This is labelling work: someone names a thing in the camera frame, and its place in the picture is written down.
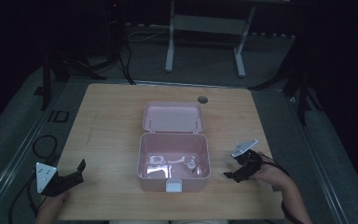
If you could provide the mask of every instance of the pink plastic box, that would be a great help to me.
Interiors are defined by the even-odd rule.
[[[211,167],[200,105],[148,103],[143,127],[138,160],[142,189],[202,190]]]

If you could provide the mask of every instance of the wire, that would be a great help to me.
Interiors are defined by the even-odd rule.
[[[118,60],[120,61],[120,64],[121,64],[121,67],[122,67],[121,72],[124,74],[124,78],[126,78],[127,81],[131,85],[136,85],[136,83],[132,80],[132,78],[130,76],[130,71],[129,71],[132,52],[131,52],[130,46],[128,44],[127,44],[127,50],[130,52],[129,59],[127,60],[127,65],[124,65],[123,59],[121,58],[121,55],[118,54]]]
[[[43,155],[40,155],[37,151],[36,151],[36,144],[43,138],[52,138],[53,141],[54,141],[54,147],[53,149],[51,150],[51,153],[48,155],[48,156],[43,156]],[[55,153],[55,151],[57,150],[57,146],[58,146],[58,141],[57,141],[57,138],[54,137],[53,135],[51,134],[47,134],[47,135],[43,135],[43,136],[40,136],[38,138],[36,138],[36,140],[34,140],[34,143],[32,144],[32,151],[34,152],[34,154],[41,158],[41,159],[48,159],[48,158],[51,158],[51,156]]]
[[[17,193],[16,197],[14,198],[13,202],[10,205],[10,208],[8,210],[8,223],[9,224],[13,224],[13,209],[14,209],[14,205],[16,204],[16,201],[20,198],[20,195],[25,190],[25,188],[27,188],[28,182],[30,181],[30,179],[27,181],[27,183],[24,186],[22,186],[22,188],[19,190],[19,192]]]
[[[39,210],[39,208],[42,206],[42,204],[46,201],[47,198],[48,198],[48,196],[45,196],[45,198],[43,199],[42,203],[40,203],[40,204],[37,206],[37,210]]]

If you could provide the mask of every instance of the black cable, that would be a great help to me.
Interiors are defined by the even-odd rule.
[[[37,216],[37,207],[34,204],[34,199],[32,198],[32,195],[31,195],[31,185],[32,185],[32,182],[33,182],[34,179],[35,179],[35,176],[33,175],[30,178],[30,180],[28,180],[28,183],[27,183],[27,197],[28,197],[28,201],[30,203],[30,207],[31,207],[32,211],[34,212],[34,216],[36,217]]]
[[[19,190],[19,192],[17,193],[16,197],[14,198],[13,202],[10,205],[10,208],[8,210],[8,223],[9,224],[13,224],[13,209],[14,209],[14,205],[16,204],[17,200],[20,198],[20,195],[25,190],[25,188],[27,188],[28,182],[31,180],[31,178],[33,178],[33,177],[31,176],[30,179],[28,179],[27,183],[25,183],[25,185],[22,186],[22,188]]]
[[[131,59],[131,49],[129,49],[130,51],[130,56],[129,59],[127,61],[127,66],[124,65],[123,63],[123,59],[121,58],[121,55],[118,54],[118,60],[120,61],[121,67],[123,70],[121,70],[124,74],[124,78],[127,79],[127,81],[131,84],[131,85],[136,85],[136,83],[132,80],[131,76],[130,76],[130,72],[129,72],[129,68],[128,66],[130,65],[130,59]]]
[[[40,154],[36,151],[36,144],[37,144],[41,139],[47,138],[47,137],[52,138],[52,139],[54,140],[54,147],[53,147],[53,149],[51,150],[51,153],[50,153],[48,156],[43,156],[43,155],[40,155]],[[53,156],[53,154],[54,154],[55,151],[57,150],[57,146],[58,146],[57,138],[54,137],[54,136],[51,135],[51,134],[46,134],[46,135],[42,135],[42,136],[36,138],[36,140],[34,140],[34,143],[32,144],[32,151],[34,152],[34,154],[35,154],[37,157],[39,157],[39,158],[41,158],[41,159],[48,159],[48,158],[50,158],[50,157]]]

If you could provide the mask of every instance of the wooden table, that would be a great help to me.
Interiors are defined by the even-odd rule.
[[[137,175],[148,102],[197,102],[208,140],[211,175],[200,192],[143,191]],[[282,195],[256,180],[236,183],[223,173],[239,165],[230,157],[237,142],[270,156],[252,94],[242,89],[91,84],[64,147],[58,170],[72,173],[82,159],[85,182],[72,188],[62,220],[176,220],[283,218]]]

